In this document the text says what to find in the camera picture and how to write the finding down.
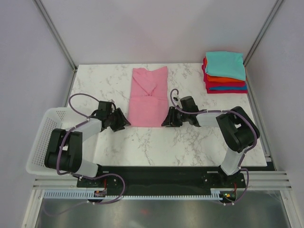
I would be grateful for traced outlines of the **pink t-shirt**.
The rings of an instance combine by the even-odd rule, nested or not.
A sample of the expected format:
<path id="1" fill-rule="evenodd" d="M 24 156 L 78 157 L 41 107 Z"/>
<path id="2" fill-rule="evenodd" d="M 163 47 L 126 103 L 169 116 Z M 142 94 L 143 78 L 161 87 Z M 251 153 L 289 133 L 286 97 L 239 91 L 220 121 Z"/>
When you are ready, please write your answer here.
<path id="1" fill-rule="evenodd" d="M 131 126 L 161 127 L 168 110 L 168 68 L 134 68 L 127 117 Z"/>

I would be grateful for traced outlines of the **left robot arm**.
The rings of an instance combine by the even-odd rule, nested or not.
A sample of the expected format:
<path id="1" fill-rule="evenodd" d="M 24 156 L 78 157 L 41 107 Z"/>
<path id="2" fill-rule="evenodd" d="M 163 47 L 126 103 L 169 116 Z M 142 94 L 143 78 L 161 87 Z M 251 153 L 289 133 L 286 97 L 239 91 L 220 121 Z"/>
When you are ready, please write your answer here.
<path id="1" fill-rule="evenodd" d="M 98 171 L 98 164 L 83 158 L 83 144 L 108 127 L 117 132 L 130 125 L 113 102 L 100 101 L 85 121 L 70 129 L 56 128 L 51 132 L 44 165 L 56 170 L 58 175 L 86 177 L 90 184 L 99 187 L 104 182 L 104 175 Z"/>

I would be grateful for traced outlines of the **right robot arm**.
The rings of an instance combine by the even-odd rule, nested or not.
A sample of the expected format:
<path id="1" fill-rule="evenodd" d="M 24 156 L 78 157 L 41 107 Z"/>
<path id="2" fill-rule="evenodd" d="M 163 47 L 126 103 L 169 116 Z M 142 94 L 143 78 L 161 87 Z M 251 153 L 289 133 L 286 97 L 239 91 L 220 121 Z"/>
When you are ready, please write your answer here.
<path id="1" fill-rule="evenodd" d="M 234 174 L 241 169 L 245 155 L 256 146 L 260 137 L 256 125 L 240 106 L 230 110 L 199 110 L 191 96 L 182 98 L 180 105 L 169 107 L 162 126 L 181 127 L 185 122 L 195 127 L 220 129 L 228 149 L 217 179 L 221 186 L 230 186 L 235 181 Z"/>

